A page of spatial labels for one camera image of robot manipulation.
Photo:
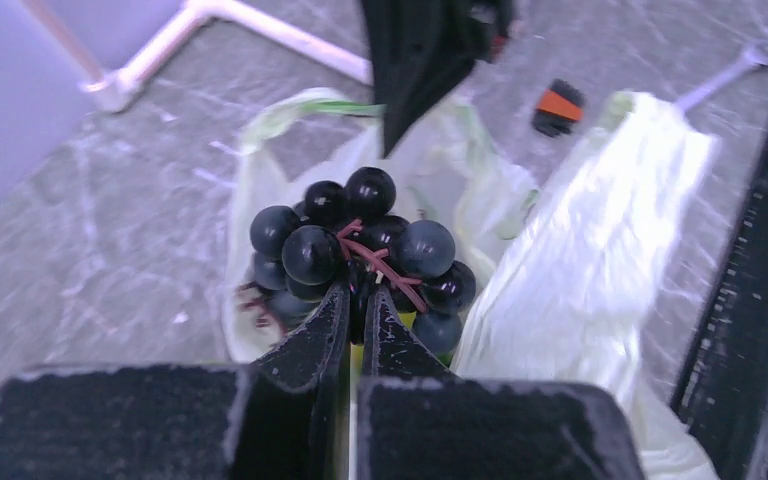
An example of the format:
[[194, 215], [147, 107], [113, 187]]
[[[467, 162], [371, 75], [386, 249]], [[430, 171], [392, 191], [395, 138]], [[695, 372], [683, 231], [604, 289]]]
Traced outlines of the light green plastic bag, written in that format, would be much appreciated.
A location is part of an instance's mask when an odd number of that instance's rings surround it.
[[283, 338], [238, 294], [253, 267], [255, 214], [299, 200], [317, 180], [376, 166], [396, 183], [396, 212], [447, 227], [478, 278], [457, 373], [597, 385], [630, 421], [647, 478], [715, 478], [703, 447], [649, 387], [641, 334], [718, 137], [670, 102], [619, 91], [539, 186], [496, 149], [464, 98], [439, 103], [387, 159], [380, 130], [376, 107], [327, 88], [277, 102], [243, 129], [222, 315], [231, 358], [249, 363]]

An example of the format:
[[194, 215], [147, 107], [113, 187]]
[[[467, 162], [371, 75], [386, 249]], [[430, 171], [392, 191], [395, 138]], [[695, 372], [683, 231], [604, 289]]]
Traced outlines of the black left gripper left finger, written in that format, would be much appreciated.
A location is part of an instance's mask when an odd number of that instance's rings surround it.
[[0, 479], [345, 479], [349, 289], [250, 364], [36, 367], [0, 388]]

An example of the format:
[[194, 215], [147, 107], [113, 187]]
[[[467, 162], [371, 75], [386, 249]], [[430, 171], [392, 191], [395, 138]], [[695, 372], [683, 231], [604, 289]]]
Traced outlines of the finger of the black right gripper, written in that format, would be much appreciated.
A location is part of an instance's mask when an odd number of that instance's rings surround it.
[[517, 19], [512, 0], [363, 0], [373, 103], [383, 107], [382, 156], [458, 87], [491, 63]]

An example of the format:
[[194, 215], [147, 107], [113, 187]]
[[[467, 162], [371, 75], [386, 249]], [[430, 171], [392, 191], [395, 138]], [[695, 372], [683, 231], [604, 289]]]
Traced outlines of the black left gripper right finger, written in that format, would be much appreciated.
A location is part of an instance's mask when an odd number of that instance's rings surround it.
[[613, 397], [582, 383], [467, 380], [369, 299], [356, 396], [360, 479], [640, 479]]

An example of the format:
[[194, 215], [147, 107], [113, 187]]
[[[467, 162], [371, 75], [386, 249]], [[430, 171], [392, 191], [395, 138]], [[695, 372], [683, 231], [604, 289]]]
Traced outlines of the dark fake grape bunch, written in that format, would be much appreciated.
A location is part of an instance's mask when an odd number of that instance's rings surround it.
[[244, 220], [244, 279], [233, 299], [236, 324], [267, 345], [297, 329], [333, 284], [348, 282], [350, 340], [364, 341], [366, 311], [384, 289], [397, 317], [440, 361], [462, 335], [460, 315], [476, 297], [472, 269], [456, 258], [454, 236], [428, 219], [393, 212], [396, 184], [361, 167], [345, 183], [319, 180], [292, 206], [269, 205]]

